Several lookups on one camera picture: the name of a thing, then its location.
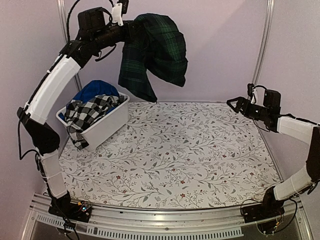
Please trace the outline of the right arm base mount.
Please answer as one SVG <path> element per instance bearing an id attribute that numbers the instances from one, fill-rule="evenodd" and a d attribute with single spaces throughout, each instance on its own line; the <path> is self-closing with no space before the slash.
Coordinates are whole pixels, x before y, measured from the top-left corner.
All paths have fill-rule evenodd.
<path id="1" fill-rule="evenodd" d="M 255 205 L 243 206 L 240 205 L 240 214 L 244 222 L 253 223 L 258 221 L 265 221 L 273 218 L 273 220 L 265 221 L 257 224 L 257 229 L 264 235 L 273 235 L 280 225 L 280 220 L 275 217 L 280 217 L 285 213 L 284 202 L 276 201 L 275 203 L 266 203 L 256 201 Z"/>

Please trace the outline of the right aluminium frame post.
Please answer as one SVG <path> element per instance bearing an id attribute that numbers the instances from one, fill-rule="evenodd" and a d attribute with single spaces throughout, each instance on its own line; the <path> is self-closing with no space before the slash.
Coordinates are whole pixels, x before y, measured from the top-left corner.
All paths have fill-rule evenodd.
<path id="1" fill-rule="evenodd" d="M 275 0 L 267 0 L 266 1 L 266 12 L 265 12 L 265 20 L 264 20 L 264 26 L 262 31 L 262 39 L 260 43 L 260 48 L 253 72 L 252 77 L 252 83 L 254 85 L 257 85 L 259 82 L 260 74 L 262 71 L 267 46 L 269 42 L 270 32 L 272 28 L 272 22 L 273 22 L 273 15 L 274 15 L 274 8 L 275 8 Z"/>

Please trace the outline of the floral patterned table mat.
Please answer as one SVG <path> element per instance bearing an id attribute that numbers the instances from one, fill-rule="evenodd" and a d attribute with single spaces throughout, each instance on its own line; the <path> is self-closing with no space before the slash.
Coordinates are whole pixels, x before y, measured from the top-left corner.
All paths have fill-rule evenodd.
<path id="1" fill-rule="evenodd" d="M 59 158 L 73 199 L 151 209 L 261 201 L 281 181 L 255 124 L 222 103 L 128 105 L 129 121 L 94 151 Z"/>

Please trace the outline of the green plaid pleated skirt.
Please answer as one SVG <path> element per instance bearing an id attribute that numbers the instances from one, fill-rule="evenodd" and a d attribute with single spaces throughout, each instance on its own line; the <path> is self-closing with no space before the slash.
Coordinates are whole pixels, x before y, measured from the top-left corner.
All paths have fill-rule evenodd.
<path id="1" fill-rule="evenodd" d="M 147 72 L 183 87 L 188 68 L 186 41 L 167 15 L 144 13 L 133 23 L 138 27 L 137 34 L 123 45 L 118 84 L 135 97 L 155 103 L 158 98 Z"/>

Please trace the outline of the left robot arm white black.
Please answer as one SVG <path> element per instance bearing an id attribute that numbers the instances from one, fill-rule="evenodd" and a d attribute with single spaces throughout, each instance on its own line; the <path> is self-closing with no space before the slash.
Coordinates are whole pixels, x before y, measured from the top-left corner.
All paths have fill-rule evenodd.
<path id="1" fill-rule="evenodd" d="M 17 111 L 19 122 L 32 139 L 34 152 L 40 156 L 48 192 L 51 198 L 58 199 L 54 207 L 63 217 L 70 217 L 75 210 L 64 198 L 68 190 L 59 166 L 60 137 L 47 124 L 47 119 L 68 82 L 93 56 L 98 57 L 101 50 L 132 36 L 133 23 L 123 20 L 127 9 L 127 3 L 117 2 L 111 11 L 96 7 L 80 12 L 76 38 L 62 48 L 29 101 Z"/>

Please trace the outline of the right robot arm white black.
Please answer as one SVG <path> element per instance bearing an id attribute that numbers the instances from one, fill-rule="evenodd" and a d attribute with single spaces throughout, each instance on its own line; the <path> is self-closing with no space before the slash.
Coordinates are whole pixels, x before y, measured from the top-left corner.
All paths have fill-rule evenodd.
<path id="1" fill-rule="evenodd" d="M 267 136 L 267 142 L 277 158 L 286 179 L 269 188 L 259 206 L 262 218 L 269 218 L 283 203 L 302 194 L 310 194 L 320 182 L 320 125 L 290 113 L 281 113 L 281 94 L 264 89 L 258 103 L 257 87 L 248 86 L 247 97 L 229 99 L 226 103 L 235 113 L 260 121 L 266 131 L 278 134 Z"/>

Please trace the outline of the front aluminium rail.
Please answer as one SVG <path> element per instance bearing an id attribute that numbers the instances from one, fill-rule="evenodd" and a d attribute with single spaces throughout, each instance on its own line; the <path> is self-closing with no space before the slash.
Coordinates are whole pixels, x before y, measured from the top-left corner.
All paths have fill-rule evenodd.
<path id="1" fill-rule="evenodd" d="M 298 198 L 284 213 L 246 222 L 244 205 L 207 209 L 142 209 L 94 204 L 88 222 L 75 228 L 49 213 L 50 198 L 35 194 L 22 229 L 24 240 L 311 240 Z"/>

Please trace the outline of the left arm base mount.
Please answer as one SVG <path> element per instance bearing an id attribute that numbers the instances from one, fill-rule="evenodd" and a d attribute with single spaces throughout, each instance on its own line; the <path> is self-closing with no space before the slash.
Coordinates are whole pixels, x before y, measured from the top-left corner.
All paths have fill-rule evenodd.
<path id="1" fill-rule="evenodd" d="M 69 199 L 52 199 L 48 213 L 65 219 L 88 223 L 92 213 L 92 205 L 84 200 L 72 203 Z"/>

